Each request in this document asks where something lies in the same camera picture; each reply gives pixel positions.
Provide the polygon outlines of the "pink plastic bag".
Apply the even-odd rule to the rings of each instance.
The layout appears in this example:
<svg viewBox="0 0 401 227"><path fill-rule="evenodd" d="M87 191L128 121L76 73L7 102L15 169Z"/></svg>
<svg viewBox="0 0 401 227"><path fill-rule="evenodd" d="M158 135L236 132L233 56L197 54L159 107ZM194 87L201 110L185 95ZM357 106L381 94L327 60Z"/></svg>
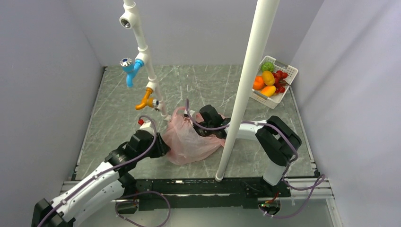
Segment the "pink plastic bag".
<svg viewBox="0 0 401 227"><path fill-rule="evenodd" d="M162 136L170 147L166 154L167 159L178 166L204 160L225 145L225 140L215 135L200 136L193 128L191 120L184 116L185 113L185 107L176 108Z"/></svg>

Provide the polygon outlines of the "orange fake fruit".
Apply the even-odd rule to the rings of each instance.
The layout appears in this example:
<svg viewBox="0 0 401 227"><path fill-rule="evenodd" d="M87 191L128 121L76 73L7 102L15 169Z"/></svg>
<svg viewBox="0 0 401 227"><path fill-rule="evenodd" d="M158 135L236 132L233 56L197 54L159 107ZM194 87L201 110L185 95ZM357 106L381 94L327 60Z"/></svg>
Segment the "orange fake fruit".
<svg viewBox="0 0 401 227"><path fill-rule="evenodd" d="M254 90L262 90L265 86L266 85L262 79L262 76L256 76L254 83L253 83L253 89Z"/></svg>

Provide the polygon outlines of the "yellow fake mango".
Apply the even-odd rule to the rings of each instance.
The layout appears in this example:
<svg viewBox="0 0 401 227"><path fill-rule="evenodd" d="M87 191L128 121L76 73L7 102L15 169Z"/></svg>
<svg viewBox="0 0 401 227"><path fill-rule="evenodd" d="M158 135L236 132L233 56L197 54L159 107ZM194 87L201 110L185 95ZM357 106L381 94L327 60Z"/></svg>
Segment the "yellow fake mango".
<svg viewBox="0 0 401 227"><path fill-rule="evenodd" d="M277 88L272 86L265 86L263 89L260 90L260 93L266 97L271 97L276 93Z"/></svg>

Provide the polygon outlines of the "red lychee bunch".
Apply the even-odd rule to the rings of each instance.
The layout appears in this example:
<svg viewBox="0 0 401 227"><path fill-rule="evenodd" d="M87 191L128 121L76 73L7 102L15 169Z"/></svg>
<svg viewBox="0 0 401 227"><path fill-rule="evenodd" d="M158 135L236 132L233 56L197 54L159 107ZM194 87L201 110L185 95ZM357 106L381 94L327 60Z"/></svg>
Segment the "red lychee bunch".
<svg viewBox="0 0 401 227"><path fill-rule="evenodd" d="M289 84L285 81L285 79L288 77L288 74L281 70L273 72L272 74L276 79L276 82L274 84L274 86L277 88L275 95L279 93L284 93L286 91L286 86L289 86Z"/></svg>

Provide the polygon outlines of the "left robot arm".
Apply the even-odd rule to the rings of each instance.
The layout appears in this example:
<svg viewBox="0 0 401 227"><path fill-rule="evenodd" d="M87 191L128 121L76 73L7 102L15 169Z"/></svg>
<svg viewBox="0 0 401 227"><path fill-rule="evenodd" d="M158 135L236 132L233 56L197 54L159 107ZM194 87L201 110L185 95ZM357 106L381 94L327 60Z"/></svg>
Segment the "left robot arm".
<svg viewBox="0 0 401 227"><path fill-rule="evenodd" d="M78 227L112 200L131 198L137 192L137 181L129 171L142 159L163 157L169 151L160 133L136 131L85 179L51 201L40 200L34 207L31 225Z"/></svg>

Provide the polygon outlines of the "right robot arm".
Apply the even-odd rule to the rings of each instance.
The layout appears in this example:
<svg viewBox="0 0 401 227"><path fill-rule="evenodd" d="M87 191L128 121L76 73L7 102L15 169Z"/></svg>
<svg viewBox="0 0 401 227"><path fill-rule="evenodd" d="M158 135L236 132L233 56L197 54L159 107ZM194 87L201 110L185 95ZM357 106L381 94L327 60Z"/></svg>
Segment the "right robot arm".
<svg viewBox="0 0 401 227"><path fill-rule="evenodd" d="M189 116L193 128L202 137L211 135L225 140L230 129L230 118L221 116L211 105L199 111L202 121ZM237 139L259 142L268 157L267 169L261 182L261 192L272 196L279 190L279 182L288 171L290 164L297 159L297 150L302 145L300 137L278 116L262 121L242 121Z"/></svg>

